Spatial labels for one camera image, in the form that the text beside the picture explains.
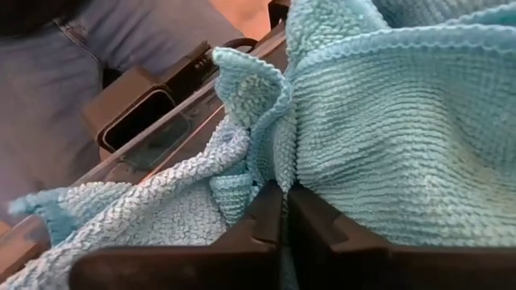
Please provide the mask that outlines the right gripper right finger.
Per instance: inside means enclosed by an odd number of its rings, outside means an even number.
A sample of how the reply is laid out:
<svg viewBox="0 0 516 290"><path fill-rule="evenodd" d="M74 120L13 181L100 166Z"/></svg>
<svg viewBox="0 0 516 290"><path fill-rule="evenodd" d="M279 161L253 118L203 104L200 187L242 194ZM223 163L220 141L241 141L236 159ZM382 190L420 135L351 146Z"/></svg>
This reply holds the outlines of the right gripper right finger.
<svg viewBox="0 0 516 290"><path fill-rule="evenodd" d="M397 245L299 184L288 204L300 290L516 290L516 247Z"/></svg>

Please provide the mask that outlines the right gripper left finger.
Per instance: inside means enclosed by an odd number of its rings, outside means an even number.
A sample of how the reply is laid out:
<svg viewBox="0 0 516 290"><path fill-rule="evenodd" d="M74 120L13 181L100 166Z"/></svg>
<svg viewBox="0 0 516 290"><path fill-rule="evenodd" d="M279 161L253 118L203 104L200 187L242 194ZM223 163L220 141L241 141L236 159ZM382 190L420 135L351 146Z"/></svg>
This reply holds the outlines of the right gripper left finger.
<svg viewBox="0 0 516 290"><path fill-rule="evenodd" d="M282 191L270 180L208 246L118 246L82 256L70 290L279 290Z"/></svg>

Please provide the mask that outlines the blue microfiber towel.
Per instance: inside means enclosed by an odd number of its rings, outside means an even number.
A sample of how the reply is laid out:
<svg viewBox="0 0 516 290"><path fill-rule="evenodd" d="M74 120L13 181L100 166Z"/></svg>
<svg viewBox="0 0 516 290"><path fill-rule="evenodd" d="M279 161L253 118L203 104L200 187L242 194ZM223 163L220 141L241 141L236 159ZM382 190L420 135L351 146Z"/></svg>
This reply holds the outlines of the blue microfiber towel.
<svg viewBox="0 0 516 290"><path fill-rule="evenodd" d="M247 182L391 242L516 246L516 0L293 0L287 69L217 48Z"/></svg>
<svg viewBox="0 0 516 290"><path fill-rule="evenodd" d="M207 245L243 215L251 179L241 174L250 138L221 126L204 151L140 184L90 182L29 194L11 214L40 217L51 247L0 290L69 290L80 256L109 246Z"/></svg>

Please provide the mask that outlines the clear plastic basket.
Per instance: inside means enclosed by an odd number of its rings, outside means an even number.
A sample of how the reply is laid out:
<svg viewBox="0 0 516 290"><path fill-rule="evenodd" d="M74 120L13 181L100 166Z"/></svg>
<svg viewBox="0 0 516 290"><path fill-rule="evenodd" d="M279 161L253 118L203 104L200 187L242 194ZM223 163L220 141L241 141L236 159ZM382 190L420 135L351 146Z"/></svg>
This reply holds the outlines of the clear plastic basket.
<svg viewBox="0 0 516 290"><path fill-rule="evenodd" d="M137 182L192 157L223 118L200 45L173 69L177 106L134 137L87 180ZM68 290L279 290L281 191L269 183L244 215L209 246L109 246L83 255Z"/></svg>

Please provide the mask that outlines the person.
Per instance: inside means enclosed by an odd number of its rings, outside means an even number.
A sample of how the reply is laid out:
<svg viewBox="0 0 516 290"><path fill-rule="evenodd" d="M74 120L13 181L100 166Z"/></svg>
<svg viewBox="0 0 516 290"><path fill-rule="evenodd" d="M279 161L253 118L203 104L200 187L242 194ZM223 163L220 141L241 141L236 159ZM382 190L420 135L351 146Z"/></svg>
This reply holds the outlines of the person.
<svg viewBox="0 0 516 290"><path fill-rule="evenodd" d="M0 0L0 202L98 164L82 112L105 68L160 75L239 35L209 0Z"/></svg>

